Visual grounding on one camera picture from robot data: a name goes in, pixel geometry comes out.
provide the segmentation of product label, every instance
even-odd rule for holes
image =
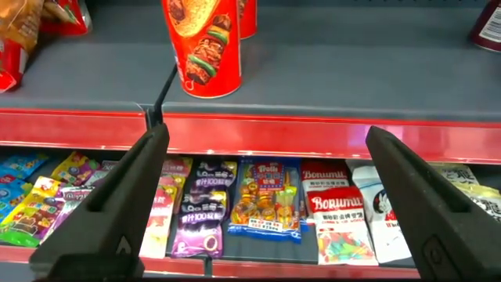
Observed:
[[[257,163],[252,168],[252,175],[261,191],[283,190],[285,168],[278,162]]]
[[[501,7],[496,8],[488,19],[480,36],[493,42],[501,43]]]
[[[261,219],[249,219],[249,227],[260,229],[260,230],[269,230],[275,232],[283,232],[283,225],[280,222],[273,222],[268,220]]]

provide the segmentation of candy package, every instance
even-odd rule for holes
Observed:
[[[44,154],[11,156],[0,165],[0,172],[14,175],[18,179],[26,179],[49,159]]]
[[[308,198],[308,192],[311,191],[324,191],[333,187],[350,185],[346,165],[342,162],[328,160],[303,160],[301,181],[305,198]],[[306,223],[315,223],[309,201],[306,201],[306,215]]]
[[[91,160],[78,152],[73,152],[54,169],[51,177],[72,186],[80,186],[85,184],[99,168],[100,165],[97,161]]]
[[[299,160],[243,157],[228,233],[301,243]]]
[[[207,254],[213,259],[220,258],[223,250],[221,222],[225,218],[226,207],[226,192],[185,194],[172,257]]]
[[[173,157],[164,161],[162,165],[162,174],[160,180],[164,183],[171,179],[175,183],[176,194],[174,199],[173,212],[175,215],[179,212],[179,206],[181,205],[183,187],[185,185],[186,178],[188,178],[189,172],[191,172],[191,167],[193,165],[193,159],[190,157]]]
[[[31,192],[3,220],[0,240],[37,247],[63,208],[64,202],[55,199],[62,185],[59,181],[38,177]]]
[[[501,195],[498,190],[478,184],[453,184],[496,221],[501,222]]]
[[[411,257],[376,167],[368,163],[353,168],[353,183],[363,195],[367,223],[379,263]]]
[[[82,35],[92,29],[84,0],[45,0],[41,11],[41,32]]]
[[[44,232],[42,232],[41,236],[43,239],[40,244],[43,244],[47,238],[54,232],[63,223],[63,221],[74,211],[75,208],[89,195],[93,186],[68,186],[68,187],[60,187],[59,191],[56,194],[55,201],[63,202],[63,208],[61,209],[59,215],[56,217],[54,223]]]
[[[44,0],[0,1],[0,93],[18,85],[38,40]]]
[[[464,164],[431,163],[430,165],[451,183],[478,184],[471,169]]]
[[[311,191],[308,200],[315,218],[319,264],[377,265],[357,187]]]
[[[0,223],[24,199],[33,186],[13,175],[0,172]]]
[[[97,169],[92,176],[87,180],[85,185],[93,185],[98,186],[104,179],[108,173],[110,173],[111,169],[118,164],[118,161],[103,161],[101,167]]]
[[[142,239],[139,255],[152,259],[163,259],[171,227],[172,208],[177,194],[176,183],[160,185],[157,187],[150,217],[146,224],[144,238]]]

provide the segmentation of red snack bag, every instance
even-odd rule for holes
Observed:
[[[217,98],[242,84],[237,1],[162,1],[182,89]]]
[[[239,0],[240,38],[249,38],[258,32],[258,0]]]
[[[319,264],[377,265],[359,188],[308,192],[308,201],[315,218]]]
[[[350,185],[346,164],[328,160],[304,160],[301,165],[301,181],[305,199],[308,199],[308,192]],[[308,215],[305,220],[313,224],[315,221],[308,201],[306,201],[306,210]]]
[[[17,85],[37,45],[44,0],[0,1],[0,93]]]
[[[84,0],[45,0],[40,31],[61,35],[83,35],[92,28]]]

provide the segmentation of kebab image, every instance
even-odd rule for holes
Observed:
[[[227,15],[217,15],[208,28],[207,34],[200,39],[188,55],[186,76],[194,82],[206,85],[219,70],[222,54],[229,43],[231,20]]]

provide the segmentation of gray shelf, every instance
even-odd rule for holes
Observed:
[[[41,48],[2,107],[142,111],[174,65],[160,2],[89,1],[90,34],[40,40]]]
[[[485,2],[260,2],[243,84],[220,99],[174,80],[165,113],[501,121],[501,56],[467,41]]]

